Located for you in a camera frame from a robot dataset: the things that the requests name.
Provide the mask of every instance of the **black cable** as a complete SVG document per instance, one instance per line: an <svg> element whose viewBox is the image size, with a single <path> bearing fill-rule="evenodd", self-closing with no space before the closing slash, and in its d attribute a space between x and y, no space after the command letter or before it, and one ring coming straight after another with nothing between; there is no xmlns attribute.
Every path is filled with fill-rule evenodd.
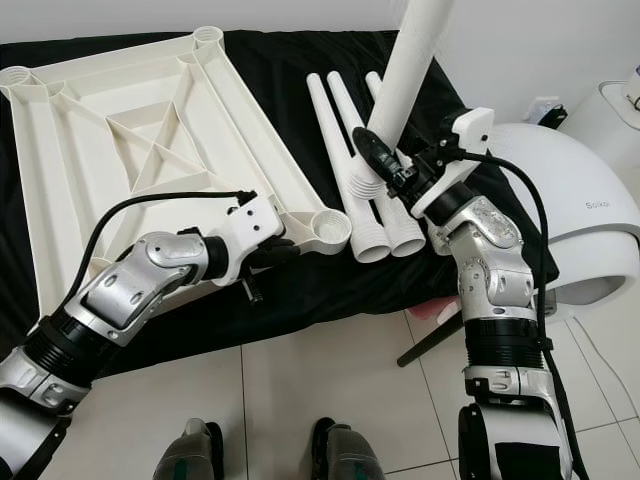
<svg viewBox="0 0 640 480"><path fill-rule="evenodd" d="M549 224L547 221L547 213L544 209L544 203L542 197L538 192L535 184L527 176L527 174L513 163L504 160L502 158L494 157L491 154L478 155L475 153L464 153L464 158L468 160L474 160L482 163L489 163L502 167L505 170L513 173L520 181L527 187L533 202L538 210L538 217L540 219L540 259L538 265L538 301L537 301L537 320L538 320L538 335L544 341L546 338L546 323L545 323L545 294L547 283L547 251L549 248ZM555 361L551 355L549 348L543 348L542 354L547 362L549 371L553 378L553 384L556 391L556 398L558 399L558 406L560 408L560 414L564 419L565 427L567 429L567 439L569 441L569 447L571 449L571 455L573 456L573 470L578 474L580 480L589 480L589 475L584 466L582 455L580 453L580 446L578 445L578 437L576 436L576 429L573 423L573 417L571 416L571 409L569 408L569 399L567 398L567 392L562 384L560 378L560 372L556 366Z"/></svg>
<svg viewBox="0 0 640 480"><path fill-rule="evenodd" d="M87 268L89 268L89 263L91 262L91 256L93 255L93 251L96 248L96 244L98 243L98 239L100 238L100 234L104 227L109 223L118 212L124 210L131 205L137 205L139 203L146 202L156 202L159 200L173 200L180 198L237 198L239 202L248 201L255 196L254 192L175 192L175 193L156 193L152 195L140 195L139 197L130 198L128 200L124 200L123 202L115 204L111 207L107 212L98 220L93 232L91 232L91 236L89 237L89 241L87 242L87 246L84 249L84 253L82 254L82 260L80 261L80 266L78 267L78 271L76 273L75 278L73 279L73 283L69 288L69 291L64 297L64 300L60 302L60 305L54 312L54 316L60 314L64 306L73 298L73 296L78 293L80 286L82 285L82 281L84 280L84 276L87 272Z"/></svg>

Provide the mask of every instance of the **wall socket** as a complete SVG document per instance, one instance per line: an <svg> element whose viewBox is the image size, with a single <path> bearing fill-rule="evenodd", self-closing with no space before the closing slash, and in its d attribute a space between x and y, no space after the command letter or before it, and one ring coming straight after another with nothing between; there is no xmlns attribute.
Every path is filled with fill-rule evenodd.
<svg viewBox="0 0 640 480"><path fill-rule="evenodd" d="M542 117L560 103L560 97L536 97L525 112L522 120L537 125Z"/></svg>

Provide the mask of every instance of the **white plastic tray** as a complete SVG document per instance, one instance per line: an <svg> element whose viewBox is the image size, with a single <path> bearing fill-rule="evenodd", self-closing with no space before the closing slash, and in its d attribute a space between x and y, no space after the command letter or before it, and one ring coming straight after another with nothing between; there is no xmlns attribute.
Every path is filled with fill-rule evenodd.
<svg viewBox="0 0 640 480"><path fill-rule="evenodd" d="M0 71L0 91L11 102L41 314L63 298L98 219L136 195L256 190L281 212L303 253L335 254L349 238L349 220L315 193L215 27L45 67L9 67ZM89 274L144 233L190 226L206 233L232 204L131 207L106 228ZM184 290L168 304L212 287Z"/></svg>

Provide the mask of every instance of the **silver robotic arm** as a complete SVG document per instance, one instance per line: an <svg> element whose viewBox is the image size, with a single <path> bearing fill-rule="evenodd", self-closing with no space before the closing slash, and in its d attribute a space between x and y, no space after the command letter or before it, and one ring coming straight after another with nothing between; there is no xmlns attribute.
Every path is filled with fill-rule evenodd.
<svg viewBox="0 0 640 480"><path fill-rule="evenodd" d="M564 479L573 460L554 378L543 363L534 279L517 226L463 181L487 151L493 111L445 119L437 146L404 168L380 139L356 128L354 142L412 215L425 217L434 250L452 255L469 364L465 389L475 403L459 415L463 480Z"/></svg>
<svg viewBox="0 0 640 480"><path fill-rule="evenodd" d="M0 363L0 479L39 476L91 382L166 295L206 279L235 282L247 257L283 231L271 203L254 196L210 236L149 233L44 317Z"/></svg>

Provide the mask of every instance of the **black cloth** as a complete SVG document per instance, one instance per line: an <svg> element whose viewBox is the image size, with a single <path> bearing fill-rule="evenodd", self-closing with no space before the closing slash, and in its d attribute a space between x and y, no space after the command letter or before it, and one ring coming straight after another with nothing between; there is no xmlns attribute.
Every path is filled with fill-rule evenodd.
<svg viewBox="0 0 640 480"><path fill-rule="evenodd" d="M148 42L177 33L82 38L0 46L0 68L36 67ZM395 32L225 33L226 51L305 175L333 208L340 196L305 77L339 71L366 118L372 102L365 74L384 72ZM432 139L442 117L461 108L455 90L433 62L411 118L411 125ZM1 104L0 171L0 357L18 344L38 318L36 289L25 221L9 102ZM409 152L421 141L403 137ZM533 265L539 238L505 177L481 166L468 184L487 195L513 218L525 238L525 258ZM557 274L551 269L551 277ZM252 308L241 285L154 318L104 373L257 341L300 330L316 322L357 313L385 313L456 292L456 268L450 257L430 247L411 257L387 258L369 265L357 263L350 248L335 256L306 254L261 273L258 284L264 305Z"/></svg>

